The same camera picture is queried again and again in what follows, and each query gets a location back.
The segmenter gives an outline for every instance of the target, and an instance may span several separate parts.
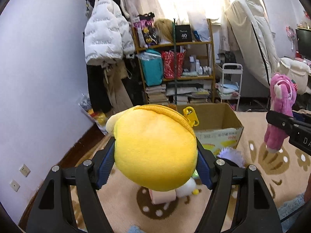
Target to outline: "pink roll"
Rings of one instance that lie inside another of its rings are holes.
[[[154,205],[172,202],[176,200],[176,192],[175,190],[170,190],[167,192],[159,192],[149,189],[149,194],[151,198],[151,202]]]

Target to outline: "electrical outlet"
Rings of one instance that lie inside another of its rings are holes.
[[[21,172],[25,177],[27,177],[28,174],[30,173],[30,170],[29,170],[29,168],[28,168],[25,164],[23,164],[22,167],[20,168],[20,172]]]
[[[14,190],[15,192],[17,192],[18,189],[20,188],[20,185],[19,185],[15,180],[12,180],[12,181],[11,181],[10,186],[11,186],[11,188],[13,188],[13,190]]]

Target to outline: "yellow zipper pull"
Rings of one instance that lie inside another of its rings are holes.
[[[197,114],[194,111],[194,108],[187,107],[183,109],[183,116],[187,119],[191,127],[199,125],[199,120],[197,118]]]

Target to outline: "pink fan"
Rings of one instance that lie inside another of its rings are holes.
[[[296,34],[292,27],[286,27],[287,36],[292,40],[292,50],[294,49],[294,40],[296,39]]]

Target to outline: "white puffer jacket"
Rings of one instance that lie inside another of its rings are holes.
[[[116,63],[135,52],[129,24],[113,0],[95,0],[85,27],[84,48],[88,65]]]

